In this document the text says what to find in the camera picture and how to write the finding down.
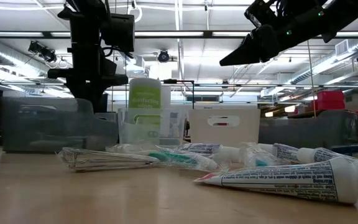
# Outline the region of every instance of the table surface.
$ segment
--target table surface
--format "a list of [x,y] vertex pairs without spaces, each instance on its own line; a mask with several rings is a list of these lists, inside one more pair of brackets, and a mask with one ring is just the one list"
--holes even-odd
[[358,223],[358,203],[192,182],[203,175],[163,168],[73,173],[54,155],[0,152],[0,223]]

